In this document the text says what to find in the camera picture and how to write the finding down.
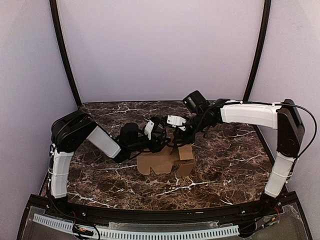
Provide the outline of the brown cardboard box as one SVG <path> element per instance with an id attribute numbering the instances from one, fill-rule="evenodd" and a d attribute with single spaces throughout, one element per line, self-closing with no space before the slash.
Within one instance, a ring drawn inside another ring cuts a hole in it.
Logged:
<path id="1" fill-rule="evenodd" d="M 156 174 L 170 174 L 173 166 L 177 167 L 177 177 L 188 176 L 196 164 L 191 144 L 180 148 L 164 147 L 157 153 L 142 153 L 136 158 L 137 170 L 142 175 L 150 175 L 151 170 Z"/>

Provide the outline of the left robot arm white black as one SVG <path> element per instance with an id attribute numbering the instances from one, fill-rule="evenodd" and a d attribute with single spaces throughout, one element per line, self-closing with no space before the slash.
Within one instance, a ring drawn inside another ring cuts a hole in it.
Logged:
<path id="1" fill-rule="evenodd" d="M 82 111 L 74 111 L 51 126 L 49 165 L 49 192 L 53 199 L 51 210 L 60 218 L 71 213 L 67 198 L 67 182 L 70 163 L 75 151 L 89 141 L 116 163 L 132 159 L 132 154 L 158 153 L 169 142 L 166 129 L 158 129 L 161 120 L 152 117 L 144 129 L 134 122 L 126 123 L 117 137 L 112 137 L 93 117 Z"/>

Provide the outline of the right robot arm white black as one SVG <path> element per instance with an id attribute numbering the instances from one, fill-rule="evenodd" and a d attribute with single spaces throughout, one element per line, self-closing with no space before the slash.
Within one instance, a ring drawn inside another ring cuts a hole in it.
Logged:
<path id="1" fill-rule="evenodd" d="M 255 205 L 255 213 L 266 217 L 274 210 L 295 165 L 306 151 L 302 149 L 305 126 L 292 99 L 282 102 L 242 101 L 219 98 L 209 101 L 198 91 L 182 100 L 191 117 L 169 115 L 166 123 L 174 127 L 173 145 L 181 148 L 195 141 L 196 134 L 218 124 L 248 124 L 276 131 L 276 156 L 266 186 Z"/>

